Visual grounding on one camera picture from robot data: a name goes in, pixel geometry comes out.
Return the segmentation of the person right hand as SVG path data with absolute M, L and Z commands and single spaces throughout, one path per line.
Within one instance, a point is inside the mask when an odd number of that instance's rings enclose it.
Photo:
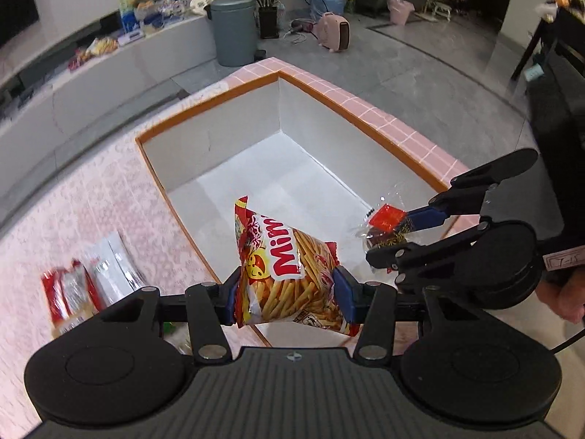
M 584 278 L 575 274 L 562 288 L 542 281 L 535 290 L 537 298 L 556 315 L 571 323 L 584 317 Z

